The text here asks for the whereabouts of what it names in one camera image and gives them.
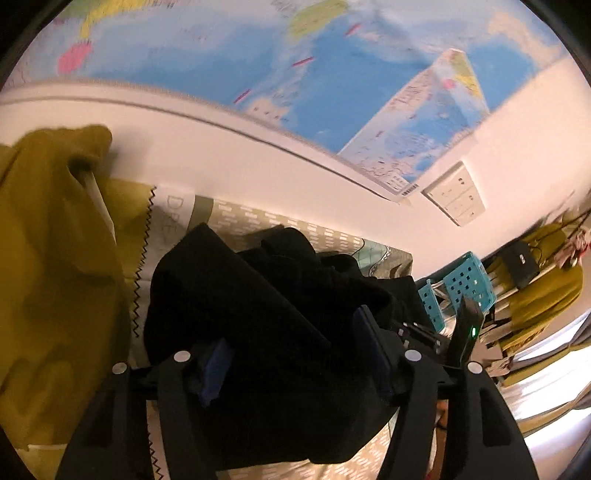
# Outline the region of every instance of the pink country on map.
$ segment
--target pink country on map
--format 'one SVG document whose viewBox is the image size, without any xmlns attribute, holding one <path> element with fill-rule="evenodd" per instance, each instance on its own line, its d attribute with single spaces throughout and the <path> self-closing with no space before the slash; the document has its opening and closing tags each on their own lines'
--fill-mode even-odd
<svg viewBox="0 0 591 480">
<path fill-rule="evenodd" d="M 90 41 L 81 41 L 72 45 L 57 61 L 57 73 L 64 75 L 79 69 L 86 57 L 92 52 Z"/>
</svg>

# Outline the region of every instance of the silver screw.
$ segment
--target silver screw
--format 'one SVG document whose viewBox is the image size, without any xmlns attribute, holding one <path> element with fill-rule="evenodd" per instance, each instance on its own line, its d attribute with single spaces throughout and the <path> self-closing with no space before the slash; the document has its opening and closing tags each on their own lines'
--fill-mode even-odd
<svg viewBox="0 0 591 480">
<path fill-rule="evenodd" d="M 421 358 L 423 358 L 421 352 L 417 352 L 416 350 L 407 350 L 404 352 L 404 356 L 406 357 L 406 360 L 410 362 L 418 362 Z"/>
<path fill-rule="evenodd" d="M 127 370 L 127 364 L 124 362 L 119 362 L 118 364 L 113 365 L 113 368 L 111 369 L 111 371 L 115 374 L 115 375 L 121 375 L 122 373 L 124 373 Z"/>
<path fill-rule="evenodd" d="M 482 365 L 477 362 L 470 362 L 468 364 L 468 370 L 475 375 L 479 375 L 482 373 Z"/>
<path fill-rule="evenodd" d="M 189 352 L 187 352 L 186 350 L 181 350 L 180 352 L 176 352 L 174 354 L 174 361 L 178 362 L 178 363 L 183 363 L 188 361 L 191 358 L 191 354 Z"/>
</svg>

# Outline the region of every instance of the black garment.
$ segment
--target black garment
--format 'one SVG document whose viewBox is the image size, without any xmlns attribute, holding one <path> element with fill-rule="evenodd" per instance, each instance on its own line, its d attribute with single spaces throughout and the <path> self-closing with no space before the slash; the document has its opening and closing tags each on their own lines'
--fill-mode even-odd
<svg viewBox="0 0 591 480">
<path fill-rule="evenodd" d="M 352 257 L 320 258 L 295 229 L 235 254 L 200 225 L 154 273 L 144 341 L 152 364 L 198 339 L 225 338 L 234 349 L 204 412 L 216 469 L 340 463 L 395 411 L 354 355 L 350 324 L 361 304 L 383 328 L 402 311 Z"/>
</svg>

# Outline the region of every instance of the map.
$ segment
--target map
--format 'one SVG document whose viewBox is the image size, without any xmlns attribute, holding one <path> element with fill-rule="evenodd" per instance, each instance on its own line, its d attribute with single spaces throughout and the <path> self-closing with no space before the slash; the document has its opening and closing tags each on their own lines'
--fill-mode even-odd
<svg viewBox="0 0 591 480">
<path fill-rule="evenodd" d="M 192 95 L 403 196 L 565 54 L 519 0 L 74 0 L 5 88 L 101 79 Z"/>
</svg>

